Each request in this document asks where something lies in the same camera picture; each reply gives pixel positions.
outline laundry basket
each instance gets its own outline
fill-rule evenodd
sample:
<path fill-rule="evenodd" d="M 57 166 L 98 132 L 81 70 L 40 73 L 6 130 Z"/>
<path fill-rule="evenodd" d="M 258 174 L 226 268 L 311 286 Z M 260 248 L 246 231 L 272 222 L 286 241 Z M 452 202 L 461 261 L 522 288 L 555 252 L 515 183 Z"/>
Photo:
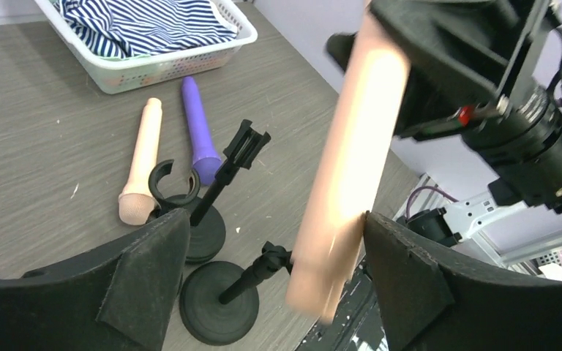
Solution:
<path fill-rule="evenodd" d="M 211 0 L 224 19 L 238 27 L 235 40 L 150 57 L 111 61 L 96 56 L 89 50 L 55 9 L 55 1 L 35 0 L 89 77 L 107 94 L 117 94 L 222 67 L 242 45 L 250 44 L 258 38 L 251 22 L 231 0 Z"/>

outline white bracket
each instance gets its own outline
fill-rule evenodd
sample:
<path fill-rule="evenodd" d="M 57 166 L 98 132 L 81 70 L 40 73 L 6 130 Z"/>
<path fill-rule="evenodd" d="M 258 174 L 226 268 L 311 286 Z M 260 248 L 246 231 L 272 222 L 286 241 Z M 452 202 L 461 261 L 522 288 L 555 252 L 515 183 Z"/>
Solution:
<path fill-rule="evenodd" d="M 483 192 L 467 200 L 444 206 L 446 213 L 443 219 L 452 233 L 459 233 L 459 242 L 468 240 L 484 227 L 512 214 L 527 209 L 521 201 L 511 206 L 498 206 L 490 194 Z"/>

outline white perforated basket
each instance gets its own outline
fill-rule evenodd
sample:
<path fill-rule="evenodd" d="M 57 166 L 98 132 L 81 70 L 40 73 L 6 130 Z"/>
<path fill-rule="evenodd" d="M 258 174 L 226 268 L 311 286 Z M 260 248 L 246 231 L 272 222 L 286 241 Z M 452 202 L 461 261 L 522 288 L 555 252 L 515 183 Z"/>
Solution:
<path fill-rule="evenodd" d="M 35 2 L 91 79 L 107 94 L 117 94 L 222 67 L 242 45 L 250 44 L 258 38 L 251 22 L 231 0 L 212 0 L 224 19 L 238 27 L 235 40 L 140 59 L 110 61 L 93 54 L 78 38 L 53 6 L 55 0 Z"/>

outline gray wood surface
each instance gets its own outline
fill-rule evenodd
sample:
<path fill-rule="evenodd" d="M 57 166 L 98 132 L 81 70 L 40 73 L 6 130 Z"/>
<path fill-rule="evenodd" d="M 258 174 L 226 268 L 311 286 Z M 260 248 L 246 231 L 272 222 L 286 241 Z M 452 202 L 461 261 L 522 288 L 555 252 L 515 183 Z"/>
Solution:
<path fill-rule="evenodd" d="M 272 135 L 253 168 L 241 171 L 216 203 L 228 229 L 217 260 L 244 266 L 265 241 L 291 248 L 337 95 L 252 5 L 241 8 L 258 41 L 196 79 L 219 151 L 243 118 Z M 159 160 L 176 160 L 161 190 L 186 190 L 190 144 L 179 83 L 108 96 L 47 23 L 0 26 L 0 278 L 132 230 L 117 217 L 117 196 L 149 97 L 164 107 Z M 393 215 L 416 182 L 391 154 L 375 210 Z M 221 349 L 293 350 L 313 321 L 284 305 L 287 278 L 279 273 L 261 285 L 252 332 Z M 165 350 L 213 349 L 186 332 L 176 307 Z"/>

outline striped cloth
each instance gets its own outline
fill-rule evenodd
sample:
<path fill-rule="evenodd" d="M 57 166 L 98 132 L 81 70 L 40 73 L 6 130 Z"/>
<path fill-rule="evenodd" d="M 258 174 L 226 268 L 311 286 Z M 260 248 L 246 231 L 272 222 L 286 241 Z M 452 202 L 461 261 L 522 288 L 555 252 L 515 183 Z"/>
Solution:
<path fill-rule="evenodd" d="M 210 0 L 56 0 L 98 56 L 128 59 L 229 42 L 237 28 Z"/>

